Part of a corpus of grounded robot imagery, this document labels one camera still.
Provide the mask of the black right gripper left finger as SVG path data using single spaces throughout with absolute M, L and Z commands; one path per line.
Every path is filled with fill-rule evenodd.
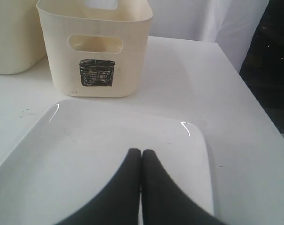
M 129 149 L 105 187 L 59 225 L 139 224 L 141 151 Z

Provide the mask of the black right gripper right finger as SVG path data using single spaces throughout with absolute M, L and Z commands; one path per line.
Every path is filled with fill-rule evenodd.
M 223 225 L 172 180 L 153 150 L 142 153 L 142 218 L 145 225 Z

